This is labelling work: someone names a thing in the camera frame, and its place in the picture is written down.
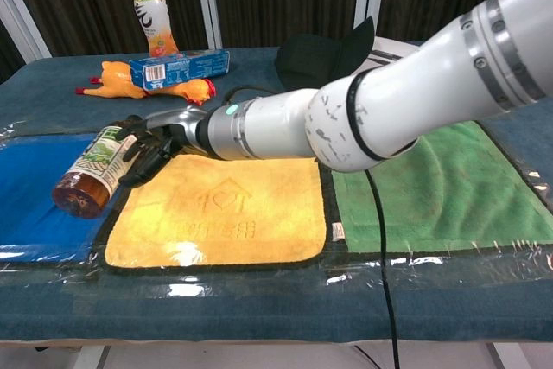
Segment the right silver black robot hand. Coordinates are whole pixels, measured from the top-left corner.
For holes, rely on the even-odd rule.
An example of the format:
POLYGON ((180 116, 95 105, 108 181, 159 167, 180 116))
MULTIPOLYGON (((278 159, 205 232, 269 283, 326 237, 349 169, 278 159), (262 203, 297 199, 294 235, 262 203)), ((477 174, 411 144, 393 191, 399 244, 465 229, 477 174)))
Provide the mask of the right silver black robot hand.
POLYGON ((123 121, 116 139, 134 137, 136 141, 126 150, 125 162, 129 171, 118 179, 120 185, 138 188, 151 181, 176 156, 199 155, 207 152, 201 148, 196 130, 207 112, 197 105, 159 111, 146 118, 132 115, 123 121))

